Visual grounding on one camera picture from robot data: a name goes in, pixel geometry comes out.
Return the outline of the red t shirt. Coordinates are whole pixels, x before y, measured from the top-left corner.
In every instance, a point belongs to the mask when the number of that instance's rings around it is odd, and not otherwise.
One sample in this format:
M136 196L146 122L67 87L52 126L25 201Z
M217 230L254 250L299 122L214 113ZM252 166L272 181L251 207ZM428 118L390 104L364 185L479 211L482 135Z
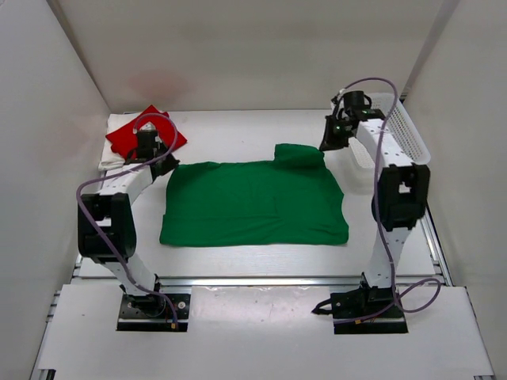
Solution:
M135 127L137 127L137 131L140 131L141 127L148 123L154 125L164 144L171 147L175 132L168 117L168 112L160 112L153 105L148 106L138 115L111 115L108 121L109 133L106 138L111 143L112 152L126 158L127 154L138 145L134 132Z

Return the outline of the white t shirt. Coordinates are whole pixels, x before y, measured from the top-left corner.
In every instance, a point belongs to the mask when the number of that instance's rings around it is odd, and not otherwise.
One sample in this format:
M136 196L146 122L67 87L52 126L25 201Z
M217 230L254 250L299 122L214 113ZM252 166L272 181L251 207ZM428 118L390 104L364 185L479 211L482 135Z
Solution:
M107 121L106 134L119 130L127 123L133 121L139 115L139 112L128 114L111 114ZM101 153L101 159L98 163L98 170L100 172L105 172L111 169L117 169L120 168L124 162L125 160L119 154L112 152L111 142L105 139Z

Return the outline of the green t shirt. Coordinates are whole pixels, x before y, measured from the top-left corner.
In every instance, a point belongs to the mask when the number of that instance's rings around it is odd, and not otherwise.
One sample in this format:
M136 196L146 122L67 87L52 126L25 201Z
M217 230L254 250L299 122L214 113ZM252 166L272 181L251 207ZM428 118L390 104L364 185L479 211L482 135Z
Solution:
M179 165L159 241L174 247L344 245L344 193L324 153L281 143L271 161Z

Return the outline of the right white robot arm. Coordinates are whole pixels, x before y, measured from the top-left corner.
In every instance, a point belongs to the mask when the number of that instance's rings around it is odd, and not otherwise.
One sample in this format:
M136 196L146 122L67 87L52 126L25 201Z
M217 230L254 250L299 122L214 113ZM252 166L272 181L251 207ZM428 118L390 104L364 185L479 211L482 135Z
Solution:
M320 150L346 148L355 138L374 161L372 217L377 236L363 274L367 290L356 296L358 311L372 317L385 304L378 290L394 289L406 240L425 214L430 171L427 165L416 163L393 136L388 127L391 112L373 108L364 92L349 91L335 96L331 103Z

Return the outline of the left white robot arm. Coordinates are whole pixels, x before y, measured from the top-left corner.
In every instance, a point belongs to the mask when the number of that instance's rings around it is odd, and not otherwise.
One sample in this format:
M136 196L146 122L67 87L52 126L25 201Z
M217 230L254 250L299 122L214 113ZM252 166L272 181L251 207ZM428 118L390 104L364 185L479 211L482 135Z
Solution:
M126 165L78 186L78 251L111 272L147 316L157 317L170 301L136 252L132 206L156 179L177 168L179 161L172 155L177 137L169 143L156 131L135 137L137 147L129 152Z

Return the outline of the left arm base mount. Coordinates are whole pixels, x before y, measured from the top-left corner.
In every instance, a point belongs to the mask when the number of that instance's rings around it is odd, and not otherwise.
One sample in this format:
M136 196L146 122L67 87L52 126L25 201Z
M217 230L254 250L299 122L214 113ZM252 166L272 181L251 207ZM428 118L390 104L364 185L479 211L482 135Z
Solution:
M120 332L186 333L189 327L191 293L166 293L164 298L151 294L122 294L116 330Z

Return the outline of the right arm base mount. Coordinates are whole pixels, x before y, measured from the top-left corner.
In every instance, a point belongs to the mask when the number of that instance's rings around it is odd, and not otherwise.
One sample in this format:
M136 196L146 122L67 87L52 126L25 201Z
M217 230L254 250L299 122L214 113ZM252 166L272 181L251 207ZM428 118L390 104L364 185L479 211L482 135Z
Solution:
M404 313L394 303L390 288L368 285L362 276L359 287L346 292L332 292L311 311L333 318L335 335L405 334L408 327Z

